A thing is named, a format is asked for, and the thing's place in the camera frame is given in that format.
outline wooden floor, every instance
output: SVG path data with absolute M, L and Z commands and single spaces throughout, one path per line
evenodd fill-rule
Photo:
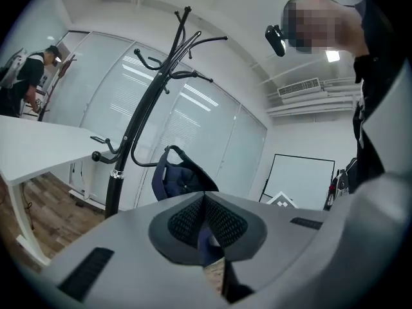
M 24 184 L 24 197 L 27 203 L 32 203 L 26 212 L 30 211 L 35 237 L 49 258 L 104 220 L 101 210 L 89 205 L 76 206 L 78 199 L 70 198 L 70 189 L 50 173 Z M 41 267 L 16 242 L 20 233 L 7 187 L 0 178 L 0 235 L 16 261 L 40 272 Z M 223 282 L 223 268 L 223 260 L 205 268 L 208 280 L 218 292 Z

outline person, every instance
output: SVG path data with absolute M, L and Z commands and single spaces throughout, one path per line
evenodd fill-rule
M 36 104 L 36 87 L 39 85 L 47 65 L 57 65 L 61 54 L 56 46 L 45 51 L 33 53 L 27 59 L 12 88 L 0 89 L 0 115 L 19 117 L 21 100 L 29 102 L 33 111 L 39 113 L 41 108 Z
M 361 84 L 362 91 L 353 116 L 358 159 L 355 188 L 382 174 L 383 165 L 362 124 L 380 104 L 406 58 L 389 21 L 372 0 L 354 6 L 334 0 L 289 0 L 281 27 L 289 45 L 299 52 L 328 49 L 353 55 L 355 83 Z

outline white backpack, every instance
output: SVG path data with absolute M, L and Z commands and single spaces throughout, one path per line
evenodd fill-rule
M 17 53 L 15 53 L 2 68 L 2 72 L 6 72 L 4 77 L 0 80 L 0 87 L 12 88 L 17 82 L 23 81 L 24 79 L 17 80 L 17 76 L 27 59 L 37 59 L 44 63 L 41 56 L 29 56 L 27 50 L 21 48 Z

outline cable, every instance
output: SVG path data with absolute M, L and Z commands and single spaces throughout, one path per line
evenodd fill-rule
M 86 184 L 84 183 L 84 180 L 83 180 L 83 160 L 82 160 L 82 165 L 81 165 L 81 167 L 80 167 L 80 176 L 82 177 L 83 185 L 86 185 Z
M 26 186 L 26 184 L 23 182 L 21 184 L 21 194 L 23 195 L 24 202 L 27 205 L 27 207 L 25 207 L 24 209 L 27 210 L 27 216 L 29 217 L 29 220 L 30 220 L 30 227 L 32 228 L 32 230 L 34 230 L 32 214 L 30 212 L 30 207 L 33 205 L 33 203 L 32 202 L 30 202 L 30 203 L 27 202 L 26 195 L 24 194 L 24 187 L 25 186 Z

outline black coat rack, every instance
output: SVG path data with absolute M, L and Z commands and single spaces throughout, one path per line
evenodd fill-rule
M 103 157 L 102 154 L 98 151 L 93 152 L 93 154 L 91 155 L 91 158 L 95 162 L 102 162 L 104 164 L 116 163 L 115 168 L 110 172 L 108 193 L 106 195 L 106 218 L 109 218 L 110 216 L 118 212 L 118 204 L 120 201 L 120 194 L 122 192 L 124 181 L 124 166 L 126 165 L 130 150 L 131 158 L 137 165 L 141 167 L 154 167 L 157 165 L 157 163 L 143 164 L 138 162 L 135 158 L 135 149 L 140 135 L 142 134 L 143 128 L 147 122 L 147 119 L 149 118 L 150 113 L 152 112 L 157 100 L 159 99 L 160 94 L 162 93 L 162 91 L 165 91 L 166 94 L 169 94 L 169 91 L 166 88 L 166 84 L 169 82 L 169 80 L 198 77 L 206 81 L 213 82 L 213 79 L 204 77 L 197 71 L 177 71 L 173 73 L 175 67 L 177 67 L 179 62 L 186 56 L 186 54 L 189 54 L 190 59 L 192 58 L 191 50 L 197 45 L 209 41 L 227 40 L 227 37 L 224 36 L 196 41 L 201 35 L 201 31 L 197 31 L 192 37 L 186 40 L 185 23 L 187 16 L 191 12 L 191 10 L 192 8 L 190 6 L 185 7 L 182 18 L 180 18 L 179 12 L 174 12 L 180 24 L 176 36 L 174 37 L 169 56 L 163 62 L 152 57 L 148 57 L 149 60 L 158 63 L 159 66 L 153 67 L 148 65 L 148 63 L 146 63 L 145 59 L 140 53 L 140 50 L 135 49 L 135 55 L 140 59 L 143 65 L 149 70 L 158 71 L 158 73 L 154 77 L 152 83 L 149 85 L 142 99 L 137 105 L 137 108 L 133 113 L 133 116 L 131 117 L 130 123 L 127 126 L 118 149 L 114 150 L 113 146 L 110 143 L 110 139 L 106 139 L 105 142 L 107 143 L 110 152 L 115 156 L 111 159 L 108 159 Z

